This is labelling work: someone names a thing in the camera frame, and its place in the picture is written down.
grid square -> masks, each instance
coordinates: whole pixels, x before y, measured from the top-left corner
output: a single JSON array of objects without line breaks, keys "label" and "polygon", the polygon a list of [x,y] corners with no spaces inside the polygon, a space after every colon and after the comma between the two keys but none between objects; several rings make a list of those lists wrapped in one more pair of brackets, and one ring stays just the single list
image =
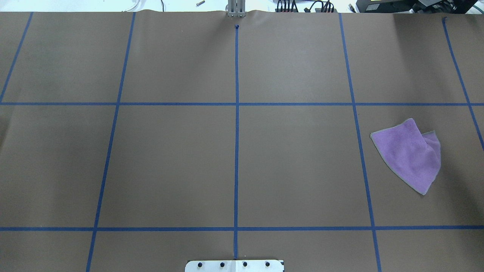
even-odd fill
[{"label": "grid square", "polygon": [[474,116],[476,117],[477,124],[481,130],[481,135],[484,136],[484,106],[473,106]]},{"label": "grid square", "polygon": [[234,146],[233,106],[122,106],[99,226],[233,226]]},{"label": "grid square", "polygon": [[442,15],[342,15],[357,102],[466,102]]},{"label": "grid square", "polygon": [[474,103],[484,103],[484,52],[481,50],[484,18],[479,15],[449,15],[446,26],[469,99]]},{"label": "grid square", "polygon": [[337,14],[253,11],[239,35],[241,102],[351,102]]},{"label": "grid square", "polygon": [[371,231],[239,232],[239,259],[282,259],[286,271],[376,271]]},{"label": "grid square", "polygon": [[91,232],[2,231],[1,270],[85,271]]},{"label": "grid square", "polygon": [[484,230],[378,231],[385,272],[482,271]]},{"label": "grid square", "polygon": [[[484,225],[484,152],[467,106],[359,106],[358,114],[377,226]],[[441,143],[442,166],[425,196],[387,167],[369,137],[410,117]]]},{"label": "grid square", "polygon": [[350,106],[240,108],[239,226],[369,226]]},{"label": "grid square", "polygon": [[7,79],[30,13],[3,12],[0,16],[0,93]]},{"label": "grid square", "polygon": [[234,102],[235,27],[225,12],[136,15],[122,100]]},{"label": "grid square", "polygon": [[3,101],[115,102],[131,17],[34,13]]},{"label": "grid square", "polygon": [[92,227],[113,106],[0,107],[0,226]]},{"label": "grid square", "polygon": [[184,271],[189,260],[233,259],[233,232],[98,232],[91,271]]}]

metal bracket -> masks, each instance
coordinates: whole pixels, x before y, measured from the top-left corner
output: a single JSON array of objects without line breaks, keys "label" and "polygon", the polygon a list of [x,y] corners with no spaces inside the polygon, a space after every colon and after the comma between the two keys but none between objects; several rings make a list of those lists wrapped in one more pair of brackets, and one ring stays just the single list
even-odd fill
[{"label": "metal bracket", "polygon": [[189,261],[185,272],[284,272],[283,260]]},{"label": "metal bracket", "polygon": [[228,0],[227,15],[229,17],[245,17],[245,0]]}]

black cable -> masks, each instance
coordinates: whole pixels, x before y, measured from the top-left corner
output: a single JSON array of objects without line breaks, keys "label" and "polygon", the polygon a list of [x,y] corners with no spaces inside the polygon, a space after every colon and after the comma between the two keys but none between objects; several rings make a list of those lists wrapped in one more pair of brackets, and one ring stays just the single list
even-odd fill
[{"label": "black cable", "polygon": [[321,3],[321,9],[323,9],[324,2],[321,1],[321,0],[317,0],[317,1],[314,1],[313,2],[313,4],[311,5],[311,7],[309,7],[309,11],[308,12],[311,12],[311,9],[313,9],[314,4],[316,4],[317,2],[320,2]]},{"label": "black cable", "polygon": [[476,10],[480,11],[482,14],[484,14],[484,11],[482,9],[480,9],[478,6],[473,5],[472,7],[475,8]]},{"label": "black cable", "polygon": [[351,10],[351,12],[356,13],[356,10],[355,10],[355,8],[353,7],[353,5],[349,4],[349,5],[348,5],[348,8],[349,8],[349,10]]},{"label": "black cable", "polygon": [[294,7],[296,8],[296,12],[299,12],[298,5],[296,5],[296,0],[292,0],[291,12],[294,12]]},{"label": "black cable", "polygon": [[321,3],[321,12],[334,12],[334,5],[333,5],[333,3],[329,2],[329,0],[328,1],[321,1],[321,0],[313,1],[313,4],[311,5],[311,7],[309,7],[309,9],[305,8],[304,12],[311,12],[311,9],[313,9],[314,4],[316,4],[317,2]]}]

cable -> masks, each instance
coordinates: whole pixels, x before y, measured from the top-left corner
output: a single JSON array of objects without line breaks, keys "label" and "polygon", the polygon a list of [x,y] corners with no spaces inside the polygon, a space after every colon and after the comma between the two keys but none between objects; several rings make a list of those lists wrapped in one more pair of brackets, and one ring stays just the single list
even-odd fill
[{"label": "cable", "polygon": [[296,0],[292,0],[291,12],[294,12],[294,7],[296,8],[296,12],[299,12]]},{"label": "cable", "polygon": [[321,0],[312,0],[313,4],[309,8],[304,8],[304,12],[311,12],[311,9],[313,9],[314,4],[320,2],[321,3],[321,12],[334,12],[334,5],[333,3],[328,1],[321,1]]},{"label": "cable", "polygon": [[351,10],[351,12],[356,13],[356,10],[355,10],[355,8],[353,7],[353,5],[349,4],[349,5],[348,5],[348,8],[349,8],[349,10]]},{"label": "cable", "polygon": [[139,4],[140,2],[141,2],[141,0],[136,1],[136,3],[135,3],[133,6],[131,6],[131,8],[129,8],[129,9],[127,9],[127,10],[125,10],[125,12],[132,11],[134,8],[136,8],[136,7],[138,6],[138,4]]},{"label": "cable", "polygon": [[484,11],[482,9],[480,9],[478,6],[474,5],[472,7],[475,8],[476,10],[480,11],[482,14],[484,14]]}]

microfiber towel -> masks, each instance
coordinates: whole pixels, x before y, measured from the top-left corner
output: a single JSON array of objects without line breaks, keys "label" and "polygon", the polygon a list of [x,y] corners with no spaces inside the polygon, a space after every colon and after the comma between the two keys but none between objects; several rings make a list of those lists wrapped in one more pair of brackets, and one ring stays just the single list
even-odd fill
[{"label": "microfiber towel", "polygon": [[440,170],[440,142],[435,131],[421,134],[410,118],[370,135],[388,167],[415,191],[425,195]]}]

